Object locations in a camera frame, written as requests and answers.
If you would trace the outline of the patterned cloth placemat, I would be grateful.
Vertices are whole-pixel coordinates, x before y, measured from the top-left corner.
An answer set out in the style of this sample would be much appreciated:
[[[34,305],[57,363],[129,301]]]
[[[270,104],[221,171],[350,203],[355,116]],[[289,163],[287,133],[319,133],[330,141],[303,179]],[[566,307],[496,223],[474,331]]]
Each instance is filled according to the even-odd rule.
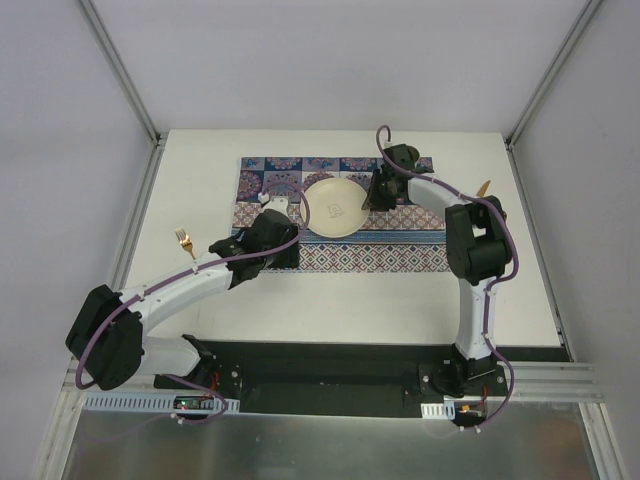
[[[368,189],[372,173],[382,165],[371,157],[243,157],[237,182],[232,231],[249,227],[266,187],[292,200],[291,215],[301,222],[297,192],[331,177]],[[425,208],[399,200],[395,209],[371,212],[356,232],[331,239],[306,231],[297,267],[305,273],[440,273],[449,270],[444,221]]]

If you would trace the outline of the cream plate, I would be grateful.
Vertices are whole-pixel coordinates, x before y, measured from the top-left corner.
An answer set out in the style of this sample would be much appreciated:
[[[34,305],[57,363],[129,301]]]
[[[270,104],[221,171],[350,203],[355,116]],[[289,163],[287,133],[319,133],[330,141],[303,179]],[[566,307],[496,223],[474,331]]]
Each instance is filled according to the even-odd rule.
[[[366,191],[352,180],[321,180],[304,195],[306,203],[301,202],[301,216],[309,216],[308,228],[321,237],[347,237],[363,227],[369,216],[369,210],[363,209]]]

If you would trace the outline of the gold knife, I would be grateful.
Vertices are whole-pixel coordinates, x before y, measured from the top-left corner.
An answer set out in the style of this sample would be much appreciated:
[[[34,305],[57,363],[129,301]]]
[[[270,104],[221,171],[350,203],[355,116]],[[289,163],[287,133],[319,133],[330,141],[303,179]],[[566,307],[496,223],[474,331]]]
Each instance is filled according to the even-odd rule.
[[[486,195],[486,193],[487,193],[487,191],[488,191],[488,189],[489,189],[490,184],[491,184],[491,181],[490,181],[490,180],[487,180],[486,182],[484,182],[484,183],[481,185],[481,187],[480,187],[480,188],[479,188],[479,190],[477,191],[477,197],[478,197],[478,198],[483,198],[483,197]]]

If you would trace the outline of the metal cup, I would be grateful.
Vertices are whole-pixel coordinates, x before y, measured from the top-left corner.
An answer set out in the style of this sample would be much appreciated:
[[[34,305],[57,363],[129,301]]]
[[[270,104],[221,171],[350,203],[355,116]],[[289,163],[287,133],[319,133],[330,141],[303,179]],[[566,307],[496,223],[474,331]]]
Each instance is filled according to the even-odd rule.
[[[416,162],[420,158],[420,153],[415,147],[407,145],[407,150],[413,162]]]

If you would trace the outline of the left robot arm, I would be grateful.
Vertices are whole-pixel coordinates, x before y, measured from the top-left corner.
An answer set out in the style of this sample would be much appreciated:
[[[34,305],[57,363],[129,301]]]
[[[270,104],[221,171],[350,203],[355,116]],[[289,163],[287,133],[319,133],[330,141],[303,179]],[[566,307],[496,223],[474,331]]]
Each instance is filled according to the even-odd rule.
[[[151,331],[265,269],[297,267],[306,228],[266,209],[250,227],[216,241],[185,267],[119,292],[106,285],[91,290],[65,340],[78,361],[77,388],[108,391],[135,375],[156,375],[191,389],[213,389],[215,360],[199,340],[190,334],[157,338]]]

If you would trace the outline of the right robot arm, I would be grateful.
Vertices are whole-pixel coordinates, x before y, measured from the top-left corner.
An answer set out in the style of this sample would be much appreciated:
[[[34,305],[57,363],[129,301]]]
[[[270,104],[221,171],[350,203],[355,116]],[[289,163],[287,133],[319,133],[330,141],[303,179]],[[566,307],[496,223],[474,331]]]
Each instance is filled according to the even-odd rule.
[[[519,260],[503,209],[495,197],[465,195],[417,165],[417,150],[406,144],[380,150],[382,164],[373,171],[363,209],[389,211],[400,200],[419,205],[445,224],[445,254],[459,280],[460,320],[454,347],[465,361],[450,369],[452,387],[473,394],[486,381],[476,362],[492,355],[492,289],[508,264],[516,274]]]

